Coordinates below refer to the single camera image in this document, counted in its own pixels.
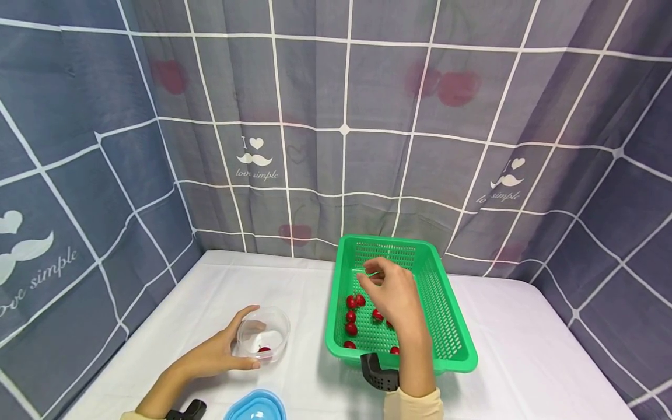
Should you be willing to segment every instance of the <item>clear plastic container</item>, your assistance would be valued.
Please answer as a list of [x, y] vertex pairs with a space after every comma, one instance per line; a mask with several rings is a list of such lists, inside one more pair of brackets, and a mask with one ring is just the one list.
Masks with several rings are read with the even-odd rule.
[[290, 334], [290, 320], [279, 308], [262, 307], [250, 312], [238, 328], [238, 354], [262, 363], [278, 361]]

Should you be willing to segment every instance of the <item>gray curtain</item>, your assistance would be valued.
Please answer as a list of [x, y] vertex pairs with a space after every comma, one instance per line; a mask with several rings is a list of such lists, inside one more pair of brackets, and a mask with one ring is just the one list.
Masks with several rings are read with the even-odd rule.
[[[668, 1], [33, 0], [0, 17], [14, 418], [58, 417], [202, 251], [333, 260], [347, 234], [531, 282], [639, 418], [672, 418]], [[47, 346], [73, 362], [40, 381]]]

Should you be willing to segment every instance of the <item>person's left hand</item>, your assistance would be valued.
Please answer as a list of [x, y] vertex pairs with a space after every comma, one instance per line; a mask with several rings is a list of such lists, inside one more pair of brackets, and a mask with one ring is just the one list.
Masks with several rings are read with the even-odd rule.
[[261, 364], [255, 358], [237, 358], [231, 354], [231, 344], [236, 341], [236, 333], [245, 315], [259, 309], [251, 305], [238, 311], [227, 328], [191, 349], [179, 358], [173, 367], [181, 370], [189, 379], [215, 376], [229, 370], [259, 369]]

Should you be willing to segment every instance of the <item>black handle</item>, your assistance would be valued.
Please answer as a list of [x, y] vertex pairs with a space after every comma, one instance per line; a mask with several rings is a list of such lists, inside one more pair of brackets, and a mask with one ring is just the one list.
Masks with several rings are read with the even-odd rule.
[[394, 369], [380, 369], [377, 353], [367, 353], [360, 357], [362, 361], [362, 375], [366, 382], [381, 391], [392, 392], [399, 387], [399, 371]]
[[177, 410], [170, 410], [166, 420], [201, 420], [206, 413], [208, 406], [201, 400], [192, 400], [184, 413]]

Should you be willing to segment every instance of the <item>white table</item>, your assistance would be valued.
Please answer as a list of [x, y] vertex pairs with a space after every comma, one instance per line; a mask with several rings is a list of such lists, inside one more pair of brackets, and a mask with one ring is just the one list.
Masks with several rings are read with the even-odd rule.
[[[324, 344], [333, 263], [209, 251], [118, 352], [67, 420], [117, 420], [173, 360], [225, 327], [248, 304], [278, 306], [292, 323], [275, 365], [194, 382], [182, 409], [205, 401], [221, 420], [255, 388], [283, 400], [290, 420], [380, 419], [383, 394]], [[445, 419], [635, 419], [534, 287], [450, 276], [479, 356], [471, 374], [437, 381]]]

